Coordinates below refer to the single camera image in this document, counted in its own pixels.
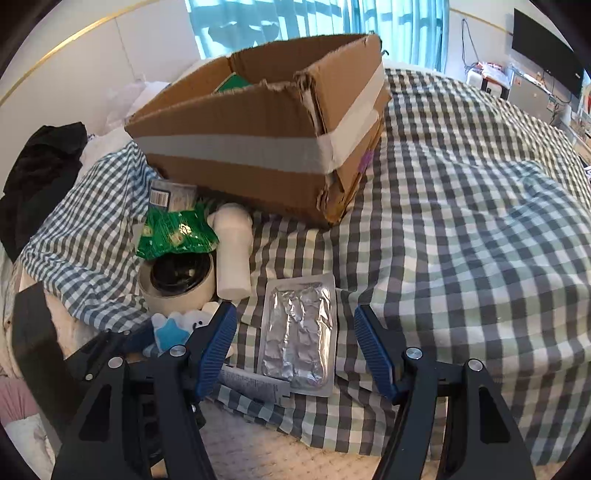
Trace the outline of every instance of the white bottle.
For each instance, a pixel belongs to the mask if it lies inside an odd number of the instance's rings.
[[[227,203],[207,222],[220,240],[216,249],[217,296],[238,301],[252,294],[250,256],[252,219],[237,203]]]

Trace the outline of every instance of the gold trim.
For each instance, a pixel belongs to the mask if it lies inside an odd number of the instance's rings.
[[[130,5],[129,7],[122,8],[121,10],[116,11],[114,14],[111,14],[108,17],[103,17],[100,20],[97,20],[96,22],[88,25],[87,27],[84,27],[82,30],[79,30],[76,33],[74,33],[73,35],[69,36],[67,39],[65,39],[63,42],[61,42],[58,46],[52,48],[49,52],[47,52],[45,55],[43,55],[41,60],[39,60],[35,65],[33,65],[33,67],[31,67],[25,73],[25,75],[20,77],[17,80],[17,82],[14,85],[12,85],[10,90],[7,91],[6,94],[4,94],[2,99],[0,99],[0,107],[4,104],[4,102],[6,102],[6,100],[8,100],[8,97],[10,97],[14,93],[14,91],[19,87],[19,85],[22,82],[24,82],[27,78],[29,78],[31,76],[31,74],[35,70],[37,70],[41,65],[43,65],[47,60],[49,60],[49,58],[51,56],[53,56],[58,51],[60,51],[62,48],[64,48],[66,45],[68,45],[68,43],[71,43],[74,40],[78,40],[78,38],[80,38],[82,35],[87,34],[89,31],[94,30],[96,27],[100,27],[102,24],[107,23],[108,21],[113,20],[114,18],[120,17],[121,15],[128,14],[129,12],[137,10],[138,8],[145,7],[146,5],[155,4],[156,2],[160,2],[160,0],[143,0],[142,2],[139,2],[135,5]]]
[[[463,12],[462,10],[458,10],[457,8],[450,8],[449,9],[450,12],[454,12],[457,14],[462,15],[463,17],[469,17],[469,18],[473,18],[474,20],[478,20],[479,22],[482,22],[486,25],[489,25],[490,27],[496,28],[497,30],[500,30],[502,32],[505,32],[507,35],[511,35],[511,37],[513,36],[513,32],[510,32],[509,30],[504,29],[503,27],[499,27],[498,25],[495,25],[494,23],[491,23],[487,20],[484,20],[483,18],[477,17],[476,15],[472,15],[469,14],[467,12]]]

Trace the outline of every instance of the packing tape roll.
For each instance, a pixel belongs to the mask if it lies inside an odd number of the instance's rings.
[[[144,296],[150,314],[170,315],[172,312],[185,313],[189,310],[201,310],[216,292],[216,276],[213,257],[209,254],[209,271],[205,278],[191,290],[174,296],[163,296],[150,281],[153,262],[143,261],[139,266],[139,290]]]

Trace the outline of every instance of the bed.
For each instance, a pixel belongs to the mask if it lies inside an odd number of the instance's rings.
[[[386,129],[343,222],[322,232],[253,212],[255,295],[238,304],[230,362],[255,368],[267,279],[328,271],[338,296],[336,379],[331,397],[297,395],[287,408],[218,386],[203,436],[221,478],[371,477],[396,408],[377,393],[357,346],[358,303],[399,321],[409,345],[442,361],[483,359],[539,478],[589,422],[591,189],[576,153],[558,130],[456,80],[387,76]],[[43,282],[66,352],[91,327],[125,330],[148,318],[132,239],[155,173],[133,142],[112,152],[31,240],[14,281]],[[444,419],[439,403],[432,460]],[[241,452],[234,467],[224,461]]]

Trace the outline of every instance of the white wall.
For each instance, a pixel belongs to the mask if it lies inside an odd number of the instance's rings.
[[[516,8],[567,43],[558,28],[529,0],[450,0],[449,7],[482,18],[510,32],[513,32],[513,10]]]
[[[480,61],[500,63],[504,66],[515,63],[533,77],[536,77],[537,74],[541,75],[543,72],[541,68],[511,49],[511,35],[487,23],[465,17],[461,13],[453,11],[456,9],[474,15],[497,27],[513,32],[514,8],[536,20],[568,45],[550,19],[541,13],[529,0],[450,0],[450,9],[452,11],[450,11],[449,18],[449,44],[445,73],[453,78],[466,80],[462,62],[462,18],[466,18]],[[476,61],[476,56],[473,53],[467,30],[465,30],[464,44],[466,63],[471,64]],[[552,77],[546,75],[544,79],[548,87],[551,87]],[[554,93],[561,100],[570,98],[570,92],[559,82],[555,82]],[[574,98],[573,104],[574,108],[576,108],[578,101]]]
[[[0,78],[0,98],[53,47],[91,23],[139,0],[62,0],[33,29]]]
[[[137,0],[63,0],[33,30],[0,79],[0,98],[48,51]],[[0,106],[0,189],[27,139],[42,125],[82,121],[101,133],[107,97],[135,79],[175,80],[199,59],[184,0],[133,10],[69,43]]]

